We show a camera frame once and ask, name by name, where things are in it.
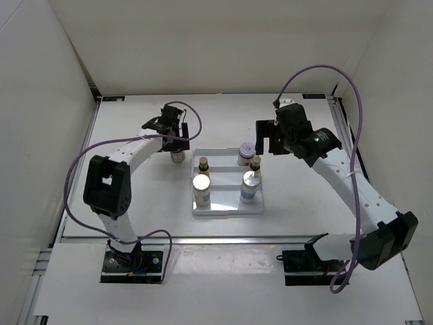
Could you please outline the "spice jar white lid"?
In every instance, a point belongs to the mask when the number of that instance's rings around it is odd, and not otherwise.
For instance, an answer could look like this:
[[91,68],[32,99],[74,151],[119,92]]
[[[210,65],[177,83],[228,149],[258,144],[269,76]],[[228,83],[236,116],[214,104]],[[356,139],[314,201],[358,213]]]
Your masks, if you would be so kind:
[[174,163],[181,163],[186,158],[186,153],[183,150],[170,152],[170,157]]
[[237,163],[239,166],[249,166],[256,154],[255,145],[251,142],[244,142],[239,146]]

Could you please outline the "small yellow label bottle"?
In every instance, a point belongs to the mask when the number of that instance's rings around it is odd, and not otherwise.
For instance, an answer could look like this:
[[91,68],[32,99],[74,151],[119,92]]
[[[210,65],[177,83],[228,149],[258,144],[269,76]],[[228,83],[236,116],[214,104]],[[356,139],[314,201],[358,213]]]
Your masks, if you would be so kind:
[[199,159],[198,173],[210,178],[210,167],[208,164],[208,159],[205,156],[202,156]]
[[250,170],[257,173],[261,173],[260,164],[261,164],[261,158],[259,156],[255,156],[250,162]]

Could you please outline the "white shaker silver cap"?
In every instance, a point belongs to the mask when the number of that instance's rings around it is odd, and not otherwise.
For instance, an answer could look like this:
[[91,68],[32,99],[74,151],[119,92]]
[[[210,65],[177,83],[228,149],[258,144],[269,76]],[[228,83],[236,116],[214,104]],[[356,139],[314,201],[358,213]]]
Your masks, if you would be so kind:
[[193,195],[198,207],[206,207],[210,204],[210,178],[204,174],[198,174],[193,178]]
[[261,184],[261,174],[258,171],[247,171],[242,177],[240,200],[244,203],[254,201]]

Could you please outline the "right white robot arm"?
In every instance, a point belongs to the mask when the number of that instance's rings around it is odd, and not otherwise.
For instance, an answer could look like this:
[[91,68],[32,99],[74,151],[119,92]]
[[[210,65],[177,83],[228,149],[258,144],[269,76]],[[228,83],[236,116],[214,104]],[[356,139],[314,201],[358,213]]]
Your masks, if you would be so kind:
[[318,271],[330,260],[349,259],[375,270],[403,252],[419,224],[411,212],[400,212],[355,171],[341,141],[327,128],[314,130],[311,122],[261,120],[256,122],[256,152],[264,140],[274,155],[293,154],[322,176],[355,217],[352,238],[329,240],[320,236],[304,253],[304,264]]

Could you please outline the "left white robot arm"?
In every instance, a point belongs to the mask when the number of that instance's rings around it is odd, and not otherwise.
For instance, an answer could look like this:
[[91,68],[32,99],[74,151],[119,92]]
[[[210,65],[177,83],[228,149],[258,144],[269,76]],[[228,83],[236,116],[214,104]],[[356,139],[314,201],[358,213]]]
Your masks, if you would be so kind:
[[131,176],[157,152],[169,152],[175,162],[185,159],[189,133],[182,115],[182,110],[166,104],[160,116],[151,118],[141,127],[137,140],[127,142],[108,156],[95,155],[89,161],[84,203],[113,235],[109,247],[119,254],[118,262],[127,271],[136,270],[142,262],[141,253],[136,250],[138,237],[127,214],[132,200]]

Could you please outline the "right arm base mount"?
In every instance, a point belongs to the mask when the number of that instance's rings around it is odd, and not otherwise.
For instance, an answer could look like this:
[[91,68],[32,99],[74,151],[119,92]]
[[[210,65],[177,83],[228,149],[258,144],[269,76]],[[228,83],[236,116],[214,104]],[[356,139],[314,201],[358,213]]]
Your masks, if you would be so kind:
[[315,264],[306,251],[288,250],[276,256],[283,263],[286,286],[329,286],[332,278],[344,265],[343,261],[331,260]]

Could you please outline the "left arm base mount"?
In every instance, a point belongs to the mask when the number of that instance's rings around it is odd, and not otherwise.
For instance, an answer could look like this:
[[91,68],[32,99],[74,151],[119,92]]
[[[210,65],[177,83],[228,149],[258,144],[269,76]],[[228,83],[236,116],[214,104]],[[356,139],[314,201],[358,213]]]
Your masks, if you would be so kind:
[[133,268],[121,266],[107,247],[101,267],[99,282],[103,284],[159,284],[164,271],[164,247],[141,247],[142,258]]

